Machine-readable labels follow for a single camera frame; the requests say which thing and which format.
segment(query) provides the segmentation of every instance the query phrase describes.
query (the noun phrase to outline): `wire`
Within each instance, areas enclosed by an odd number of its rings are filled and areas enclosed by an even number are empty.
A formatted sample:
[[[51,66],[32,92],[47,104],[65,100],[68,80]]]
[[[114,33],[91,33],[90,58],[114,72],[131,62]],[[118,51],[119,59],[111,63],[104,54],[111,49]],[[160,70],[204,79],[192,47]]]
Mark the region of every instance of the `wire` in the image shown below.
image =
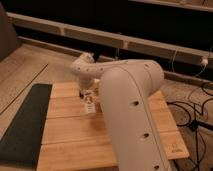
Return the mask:
[[[212,47],[210,48],[210,50],[209,50],[209,55],[208,55],[207,59],[211,59],[211,58],[212,58],[212,57],[211,57],[212,50],[213,50],[213,46],[212,46]]]
[[[199,77],[205,70],[206,70],[206,65],[203,66],[203,69],[201,69],[201,71],[198,74],[195,74],[192,77]]]
[[[192,119],[191,119],[190,112],[185,107],[183,107],[181,105],[178,105],[178,104],[176,104],[174,102],[167,102],[167,104],[168,105],[174,105],[174,106],[177,106],[177,107],[183,109],[186,112],[187,116],[188,116],[188,121],[186,123],[184,123],[184,124],[177,124],[177,126],[179,126],[179,127],[185,127],[185,126],[188,126],[191,123]]]
[[[204,93],[206,93],[207,95],[209,95],[209,96],[213,96],[213,94],[212,94],[212,93],[209,93],[209,92],[205,89],[205,86],[208,85],[208,84],[211,84],[211,83],[212,83],[211,81],[210,81],[210,82],[205,82],[205,83],[203,83],[202,86],[201,86],[202,91],[203,91]]]
[[[174,72],[174,73],[175,73],[174,62],[175,62],[176,56],[177,56],[177,50],[175,51],[175,53],[172,57],[172,72]]]
[[[175,62],[175,58],[177,57],[177,53],[178,53],[178,51],[175,50],[175,52],[173,54],[173,57],[172,57],[172,61],[171,61],[172,72],[174,72],[174,73],[176,73],[175,72],[175,67],[174,67],[174,62]],[[203,68],[200,70],[199,73],[197,73],[195,75],[192,75],[192,77],[199,77],[205,70],[206,70],[206,65],[203,66]]]

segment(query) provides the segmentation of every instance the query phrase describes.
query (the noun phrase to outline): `small object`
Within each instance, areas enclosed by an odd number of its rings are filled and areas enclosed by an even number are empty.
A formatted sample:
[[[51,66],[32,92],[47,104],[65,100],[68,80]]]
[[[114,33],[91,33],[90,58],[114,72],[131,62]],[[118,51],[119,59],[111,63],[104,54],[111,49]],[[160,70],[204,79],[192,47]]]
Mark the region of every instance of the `small object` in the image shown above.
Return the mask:
[[[95,102],[94,102],[92,90],[85,91],[84,106],[85,106],[86,114],[95,114],[96,113]]]

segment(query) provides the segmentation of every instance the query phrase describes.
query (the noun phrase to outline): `floor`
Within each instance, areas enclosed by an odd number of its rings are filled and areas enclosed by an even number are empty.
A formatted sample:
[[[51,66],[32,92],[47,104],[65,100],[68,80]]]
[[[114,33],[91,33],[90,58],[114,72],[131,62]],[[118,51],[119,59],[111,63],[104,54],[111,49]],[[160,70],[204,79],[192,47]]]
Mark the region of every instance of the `floor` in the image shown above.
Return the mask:
[[[14,114],[21,105],[24,97],[35,83],[54,83],[76,81],[76,78],[70,73],[69,66],[76,57],[58,53],[55,51],[23,44],[21,48],[16,50],[12,55],[0,63],[0,138],[3,136],[8,125],[10,124]],[[209,98],[197,87],[186,83],[165,80],[161,90],[167,101],[188,101],[190,92],[195,90],[191,96],[191,100],[202,103]],[[209,117],[208,122],[213,123],[213,101],[206,105]],[[187,115],[183,110],[171,106],[173,116],[177,123],[183,123],[187,120]],[[205,120],[206,115],[199,117]],[[180,128],[187,147],[189,148],[191,158],[195,160],[195,141],[194,133],[188,128]],[[213,148],[213,133],[205,129],[199,129],[202,134],[207,150],[203,161],[201,162],[201,170],[207,171],[213,167],[213,157],[211,150]],[[199,137],[200,153],[203,152],[202,141]],[[188,159],[178,161],[182,170],[191,170],[193,164]],[[32,168],[18,168],[12,166],[0,165],[3,171],[31,171]]]

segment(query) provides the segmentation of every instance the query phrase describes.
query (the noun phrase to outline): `wooden plank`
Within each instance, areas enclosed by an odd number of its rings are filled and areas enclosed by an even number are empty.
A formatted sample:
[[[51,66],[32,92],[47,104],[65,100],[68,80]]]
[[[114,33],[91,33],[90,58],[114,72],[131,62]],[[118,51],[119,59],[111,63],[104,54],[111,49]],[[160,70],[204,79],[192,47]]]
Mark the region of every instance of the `wooden plank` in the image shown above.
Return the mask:
[[[95,116],[85,115],[83,100],[76,93],[78,89],[76,83],[53,86],[54,96],[50,100],[45,124],[39,171],[116,166],[103,116],[100,112]],[[188,150],[163,94],[158,91],[151,96],[149,105],[168,159],[188,157]]]
[[[104,119],[97,116],[47,119],[42,144],[82,141],[108,136]]]
[[[101,113],[100,107],[97,107],[97,113]],[[48,119],[85,115],[84,101],[77,96],[50,99],[47,112]]]
[[[67,98],[79,96],[79,86],[76,82],[73,83],[58,83],[53,84],[50,98]]]
[[[37,171],[74,171],[116,165],[110,140],[99,138],[42,145]]]
[[[165,132],[160,134],[160,137],[169,160],[189,157],[189,152],[179,131]]]

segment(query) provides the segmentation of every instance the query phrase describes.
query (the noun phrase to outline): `black mat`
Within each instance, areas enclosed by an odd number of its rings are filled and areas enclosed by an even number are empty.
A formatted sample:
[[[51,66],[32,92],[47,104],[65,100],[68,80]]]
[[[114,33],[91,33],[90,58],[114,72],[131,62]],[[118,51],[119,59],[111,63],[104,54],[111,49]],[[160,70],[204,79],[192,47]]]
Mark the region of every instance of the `black mat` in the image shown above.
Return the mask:
[[[35,84],[0,141],[0,162],[37,165],[52,86]]]

